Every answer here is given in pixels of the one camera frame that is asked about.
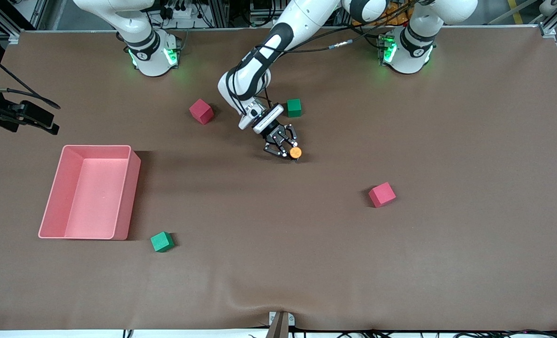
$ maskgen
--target pink plastic bin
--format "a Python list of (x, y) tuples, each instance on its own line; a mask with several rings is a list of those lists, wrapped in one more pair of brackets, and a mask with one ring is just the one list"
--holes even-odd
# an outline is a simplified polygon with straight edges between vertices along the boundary
[(65, 146), (38, 237), (128, 237), (141, 159), (130, 146)]

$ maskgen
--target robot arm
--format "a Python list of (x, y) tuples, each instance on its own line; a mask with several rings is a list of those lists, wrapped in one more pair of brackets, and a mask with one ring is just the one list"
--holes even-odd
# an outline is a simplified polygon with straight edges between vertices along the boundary
[(452, 25), (468, 19), (477, 4), (478, 0), (421, 0), (414, 6), (408, 25), (388, 34), (397, 51), (388, 58), (382, 55), (382, 62), (400, 73), (416, 73), (428, 62), (443, 24)]
[[(444, 23), (464, 21), (476, 9), (478, 0), (421, 0), (407, 27), (392, 31), (396, 46), (401, 46), (388, 60), (383, 60), (401, 73), (415, 73), (428, 61), (435, 36)], [(239, 128), (252, 126), (266, 139), (265, 151), (283, 158), (296, 159), (295, 129), (284, 126), (276, 118), (284, 108), (266, 107), (256, 98), (271, 80), (269, 67), (283, 53), (308, 40), (325, 23), (332, 11), (342, 6), (353, 19), (361, 23), (372, 22), (385, 10), (386, 0), (291, 0), (261, 45), (254, 47), (237, 64), (222, 75), (218, 90), (240, 115)], [(291, 137), (285, 135), (285, 129)], [(286, 141), (294, 156), (283, 147)]]
[(176, 37), (154, 30), (141, 9), (154, 0), (74, 0), (75, 4), (112, 25), (129, 47), (132, 62), (148, 77), (164, 75), (178, 64)]
[[(339, 6), (365, 22), (381, 15), (385, 0), (291, 0), (261, 45), (251, 49), (218, 82), (220, 94), (241, 117), (239, 128), (252, 126), (255, 133), (266, 139), (266, 152), (294, 160), (300, 156), (295, 128), (276, 121), (284, 108), (266, 107), (255, 97), (270, 84), (269, 67), (282, 54), (280, 51), (288, 51), (312, 37)], [(289, 154), (284, 141), (291, 146)]]

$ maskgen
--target brown tablecloth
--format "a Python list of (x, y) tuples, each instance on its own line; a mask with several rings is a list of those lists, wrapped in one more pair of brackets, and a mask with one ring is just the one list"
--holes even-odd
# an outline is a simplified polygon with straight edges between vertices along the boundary
[[(113, 34), (8, 48), (4, 64), (62, 110), (57, 137), (0, 129), (0, 329), (252, 327), (271, 310), (317, 330), (557, 329), (555, 42), (449, 28), (409, 76), (363, 41), (287, 55), (269, 93), (302, 100), (291, 163), (216, 90), (265, 34), (193, 32), (157, 78)], [(205, 126), (188, 111), (199, 98), (217, 113)], [(128, 240), (37, 237), (65, 144), (137, 150)], [(397, 200), (375, 209), (383, 182)], [(155, 253), (160, 231), (179, 246)]]

